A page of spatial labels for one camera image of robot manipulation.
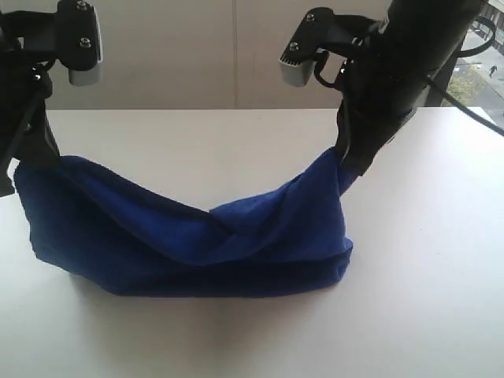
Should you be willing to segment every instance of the bolt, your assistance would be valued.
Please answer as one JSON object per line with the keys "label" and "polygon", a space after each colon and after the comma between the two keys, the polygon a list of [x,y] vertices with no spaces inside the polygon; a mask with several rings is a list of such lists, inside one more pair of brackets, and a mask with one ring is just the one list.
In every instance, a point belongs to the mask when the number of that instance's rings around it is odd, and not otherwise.
{"label": "bolt", "polygon": [[83,2],[82,0],[79,0],[77,2],[77,9],[78,10],[87,10],[87,3]]}
{"label": "bolt", "polygon": [[80,39],[80,46],[83,49],[90,49],[93,45],[91,44],[91,40],[89,38],[83,37]]}

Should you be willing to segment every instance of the tree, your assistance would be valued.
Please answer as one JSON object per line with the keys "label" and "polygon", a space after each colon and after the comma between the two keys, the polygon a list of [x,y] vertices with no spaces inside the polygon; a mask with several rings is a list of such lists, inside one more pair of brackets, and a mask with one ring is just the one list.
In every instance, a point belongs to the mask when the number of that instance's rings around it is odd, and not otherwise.
{"label": "tree", "polygon": [[[454,74],[448,84],[447,92],[465,106],[472,106],[472,100],[483,90],[480,75],[469,67],[461,74]],[[443,100],[441,106],[451,106],[447,100]]]}

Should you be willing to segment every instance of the white table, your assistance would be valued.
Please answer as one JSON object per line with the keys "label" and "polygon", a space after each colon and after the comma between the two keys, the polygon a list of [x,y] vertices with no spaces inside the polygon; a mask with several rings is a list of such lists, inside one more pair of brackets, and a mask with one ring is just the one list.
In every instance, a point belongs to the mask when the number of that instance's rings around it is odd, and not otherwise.
{"label": "white table", "polygon": [[[202,208],[277,187],[336,136],[334,110],[50,119],[64,154]],[[338,287],[148,299],[37,261],[17,196],[1,199],[0,376],[502,377],[504,139],[455,109],[421,109],[343,204],[355,248]]]}

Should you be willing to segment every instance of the person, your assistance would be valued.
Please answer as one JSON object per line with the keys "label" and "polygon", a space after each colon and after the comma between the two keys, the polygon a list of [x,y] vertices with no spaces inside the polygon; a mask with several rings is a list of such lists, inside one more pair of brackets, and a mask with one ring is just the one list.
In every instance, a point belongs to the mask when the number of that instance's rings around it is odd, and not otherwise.
{"label": "person", "polygon": [[497,66],[496,65],[492,65],[491,68],[490,68],[490,77],[494,74],[495,71],[497,71]]}

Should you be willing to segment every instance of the blue cloth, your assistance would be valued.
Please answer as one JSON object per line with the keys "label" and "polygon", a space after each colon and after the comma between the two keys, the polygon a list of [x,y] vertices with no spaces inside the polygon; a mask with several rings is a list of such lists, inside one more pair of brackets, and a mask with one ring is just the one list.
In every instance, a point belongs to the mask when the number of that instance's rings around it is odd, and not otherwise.
{"label": "blue cloth", "polygon": [[352,243],[333,148],[275,191],[205,212],[81,157],[14,175],[37,258],[117,295],[267,297],[341,280]]}

